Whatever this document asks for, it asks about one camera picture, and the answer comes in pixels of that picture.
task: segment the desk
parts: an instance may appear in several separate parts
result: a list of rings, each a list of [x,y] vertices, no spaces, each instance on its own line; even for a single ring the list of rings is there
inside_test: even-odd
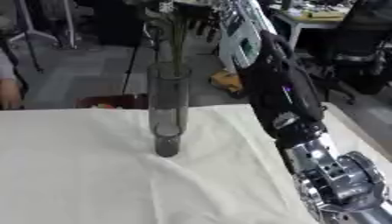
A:
[[[332,110],[341,152],[392,164]],[[142,110],[0,114],[0,223],[316,224],[247,105],[191,108],[181,152],[157,157]]]
[[[301,17],[294,17],[287,11],[278,10],[274,16],[290,26],[290,38],[289,43],[292,49],[297,46],[299,34],[302,29],[334,29],[344,19],[345,14],[341,14],[341,17],[307,17],[303,14]]]

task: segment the yellow object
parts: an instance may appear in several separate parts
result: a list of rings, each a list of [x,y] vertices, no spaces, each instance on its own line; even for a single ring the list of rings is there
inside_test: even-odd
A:
[[[346,13],[339,11],[303,11],[300,17],[294,17],[287,12],[285,14],[301,22],[341,22],[346,16]]]
[[[226,70],[214,73],[210,78],[210,82],[213,86],[226,89],[231,93],[241,92],[243,89],[238,74],[233,74]]]

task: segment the black pole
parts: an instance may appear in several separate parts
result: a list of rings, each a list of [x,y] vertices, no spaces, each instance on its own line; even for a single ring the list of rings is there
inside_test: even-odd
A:
[[[21,26],[20,28],[22,30],[22,33],[24,34],[27,47],[29,48],[32,64],[35,66],[35,69],[39,73],[43,73],[44,69],[42,69],[42,67],[40,66],[40,64],[38,62],[37,54],[35,53],[34,47],[32,45],[31,39],[30,39],[30,34],[27,31],[27,29],[28,29],[27,21],[26,21],[25,15],[22,10],[22,5],[20,4],[19,0],[14,0],[14,3],[16,6],[16,9],[17,9],[18,18],[21,20],[19,22],[19,25]]]
[[[125,82],[122,86],[122,94],[125,94],[125,91],[127,90],[128,82],[130,81],[130,75],[132,74],[132,69],[133,66],[135,65],[135,59],[137,58],[137,51],[139,50],[139,45],[136,45],[133,49],[132,57],[130,58],[128,70],[125,72],[127,75],[125,78]]]

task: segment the silver metal part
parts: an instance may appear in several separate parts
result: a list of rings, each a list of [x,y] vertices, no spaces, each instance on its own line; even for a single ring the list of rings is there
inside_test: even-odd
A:
[[[296,120],[298,120],[298,116],[291,113],[286,112],[279,115],[274,121],[274,128],[280,130],[290,124],[293,124]]]
[[[233,60],[240,67],[255,62],[260,49],[260,31],[277,34],[257,0],[220,1],[220,59],[234,73]]]
[[[392,206],[383,176],[357,151],[334,157],[319,139],[287,149],[301,200],[325,224],[392,223]]]

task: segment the black chair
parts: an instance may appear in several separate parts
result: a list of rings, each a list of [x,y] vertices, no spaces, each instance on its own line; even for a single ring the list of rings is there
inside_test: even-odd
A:
[[[358,0],[338,28],[318,34],[308,51],[322,67],[321,77],[312,75],[312,78],[316,86],[325,90],[327,102],[330,90],[335,90],[354,104],[354,94],[340,85],[344,75],[341,68],[355,68],[358,75],[363,69],[368,70],[377,61],[391,32],[392,1]]]

